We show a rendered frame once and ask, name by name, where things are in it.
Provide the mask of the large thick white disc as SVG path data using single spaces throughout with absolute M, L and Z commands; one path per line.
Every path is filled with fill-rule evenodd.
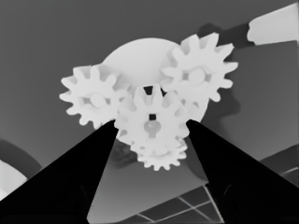
M 0 160 L 0 201 L 21 186 L 27 177 L 16 168 Z

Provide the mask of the small white toothed gear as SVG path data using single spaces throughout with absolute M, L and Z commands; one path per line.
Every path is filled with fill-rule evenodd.
M 130 150 L 137 155 L 137 160 L 145 168 L 158 172 L 161 168 L 169 171 L 171 166 L 180 166 L 180 161 L 187 158 L 187 145 L 182 138 L 171 141 L 148 139 L 145 142 L 135 142 Z
M 67 91 L 59 94 L 59 98 L 71 104 L 66 109 L 69 116 L 80 115 L 81 126 L 89 122 L 95 130 L 115 119 L 121 101 L 128 95 L 128 90 L 116 90 L 120 73 L 108 72 L 105 79 L 103 65 L 78 66 L 73 68 L 73 74 L 61 79 Z
M 170 58 L 175 62 L 161 69 L 169 78 L 162 84 L 164 91 L 176 91 L 189 102 L 221 99 L 219 89 L 229 89 L 233 81 L 226 75 L 233 72 L 237 62 L 225 59 L 234 50 L 232 43 L 217 46 L 220 35 L 212 33 L 205 37 L 191 35 L 178 48 L 171 49 Z
M 190 133 L 186 126 L 189 119 L 173 92 L 163 95 L 161 88 L 154 86 L 151 95 L 137 88 L 132 97 L 123 101 L 115 127 L 124 132 L 118 138 L 131 145 L 133 151 L 164 154 L 182 145 L 181 141 Z

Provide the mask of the white round carrier with pins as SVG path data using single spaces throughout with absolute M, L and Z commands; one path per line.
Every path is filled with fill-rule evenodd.
M 115 49 L 104 59 L 103 64 L 121 73 L 121 80 L 130 86 L 129 97 L 135 94 L 137 88 L 143 88 L 147 95 L 151 95 L 152 88 L 159 86 L 163 95 L 173 92 L 177 96 L 190 119 L 201 121 L 206 113 L 208 100 L 189 102 L 182 99 L 176 91 L 163 90 L 162 84 L 165 80 L 169 81 L 169 78 L 161 69 L 175 64 L 169 52 L 178 48 L 181 43 L 178 45 L 161 38 L 137 39 Z

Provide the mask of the small thin white T-piece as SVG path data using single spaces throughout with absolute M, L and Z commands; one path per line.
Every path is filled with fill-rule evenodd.
M 247 38 L 255 45 L 299 42 L 299 5 L 293 3 L 249 22 Z

